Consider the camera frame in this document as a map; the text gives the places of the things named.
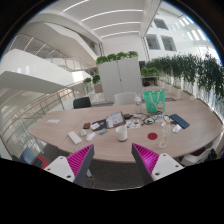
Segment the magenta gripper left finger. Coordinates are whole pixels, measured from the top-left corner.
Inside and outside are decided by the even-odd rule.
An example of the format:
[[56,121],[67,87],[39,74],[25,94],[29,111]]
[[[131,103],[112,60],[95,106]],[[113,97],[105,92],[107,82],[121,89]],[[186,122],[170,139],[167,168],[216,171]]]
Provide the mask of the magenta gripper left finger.
[[94,145],[91,144],[68,157],[57,157],[45,168],[45,171],[83,187],[94,154]]

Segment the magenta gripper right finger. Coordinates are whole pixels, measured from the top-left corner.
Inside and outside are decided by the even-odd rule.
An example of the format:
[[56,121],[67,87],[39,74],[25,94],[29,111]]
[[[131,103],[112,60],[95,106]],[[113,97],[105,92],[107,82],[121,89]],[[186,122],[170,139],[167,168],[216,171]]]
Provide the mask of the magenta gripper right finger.
[[132,144],[132,155],[145,185],[183,169],[183,166],[167,153],[157,154],[136,143]]

